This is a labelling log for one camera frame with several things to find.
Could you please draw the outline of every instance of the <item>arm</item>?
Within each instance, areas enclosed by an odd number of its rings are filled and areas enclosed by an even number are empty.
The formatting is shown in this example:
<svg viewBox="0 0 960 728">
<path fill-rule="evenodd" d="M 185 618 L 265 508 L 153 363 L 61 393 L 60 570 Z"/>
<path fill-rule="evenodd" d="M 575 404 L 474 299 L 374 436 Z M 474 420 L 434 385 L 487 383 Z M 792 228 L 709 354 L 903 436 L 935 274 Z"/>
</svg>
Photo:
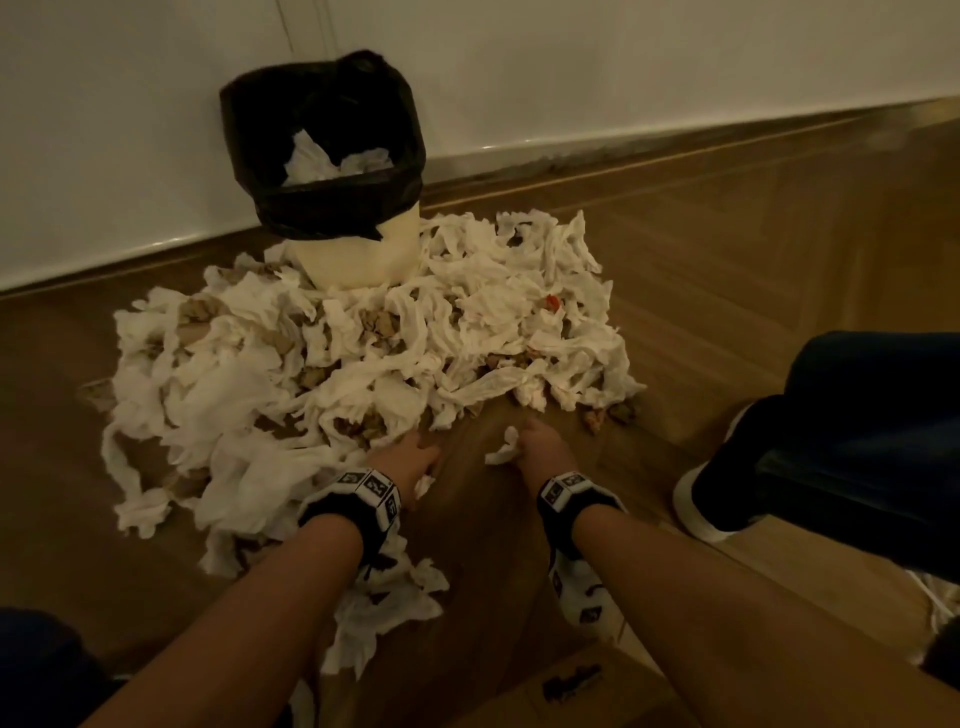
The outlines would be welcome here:
<svg viewBox="0 0 960 728">
<path fill-rule="evenodd" d="M 546 425 L 528 425 L 519 442 L 534 496 L 549 477 L 577 470 Z M 709 728 L 939 726 L 960 715 L 960 693 L 689 539 L 593 505 L 573 540 Z"/>
<path fill-rule="evenodd" d="M 440 454 L 418 442 L 416 433 L 407 435 L 367 461 L 393 480 L 404 504 Z M 332 514 L 311 519 L 84 726 L 271 725 L 356 578 L 362 553 L 351 521 Z"/>
</svg>

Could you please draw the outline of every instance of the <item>black trash bag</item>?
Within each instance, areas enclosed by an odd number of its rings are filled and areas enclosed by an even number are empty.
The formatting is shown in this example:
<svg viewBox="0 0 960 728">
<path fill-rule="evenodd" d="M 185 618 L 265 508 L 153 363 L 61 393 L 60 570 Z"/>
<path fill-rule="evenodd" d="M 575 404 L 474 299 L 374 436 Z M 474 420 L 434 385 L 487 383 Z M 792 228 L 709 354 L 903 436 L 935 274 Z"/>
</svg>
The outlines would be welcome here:
<svg viewBox="0 0 960 728">
<path fill-rule="evenodd" d="M 380 240 L 376 226 L 420 198 L 426 152 L 413 93 L 373 51 L 251 71 L 224 86 L 220 108 L 233 176 L 253 197 L 260 222 L 278 235 Z M 283 165 L 301 129 L 334 164 L 385 147 L 394 166 L 284 187 Z"/>
</svg>

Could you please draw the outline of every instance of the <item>herringbone wood floor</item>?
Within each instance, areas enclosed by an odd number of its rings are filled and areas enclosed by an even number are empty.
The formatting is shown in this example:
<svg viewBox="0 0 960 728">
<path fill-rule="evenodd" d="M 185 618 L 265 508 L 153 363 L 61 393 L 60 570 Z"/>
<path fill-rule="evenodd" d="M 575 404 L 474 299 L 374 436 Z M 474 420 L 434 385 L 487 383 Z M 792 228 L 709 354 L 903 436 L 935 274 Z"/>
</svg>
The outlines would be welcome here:
<svg viewBox="0 0 960 728">
<path fill-rule="evenodd" d="M 808 338 L 960 325 L 960 127 L 891 145 L 878 134 L 884 119 L 453 186 L 427 194 L 424 214 L 585 211 L 588 243 L 614 280 L 612 320 L 649 390 L 636 428 L 592 438 L 570 416 L 549 417 L 586 470 L 641 518 L 669 524 L 677 476 L 709 456 L 745 401 L 781 388 Z M 223 588 L 196 571 L 202 539 L 187 518 L 150 542 L 113 530 L 100 423 L 73 391 L 111 372 L 112 310 L 151 285 L 197 288 L 204 265 L 268 237 L 241 233 L 0 301 L 0 602 L 52 611 L 122 662 L 168 640 Z M 360 685 L 324 681 L 326 724 L 439 724 L 584 643 L 546 589 L 545 543 L 516 476 L 481 465 L 522 417 L 498 402 L 445 436 L 438 483 L 404 531 L 450 577 L 446 614 L 383 638 Z M 775 520 L 722 548 L 904 656 L 926 640 L 923 596 L 886 562 Z"/>
</svg>

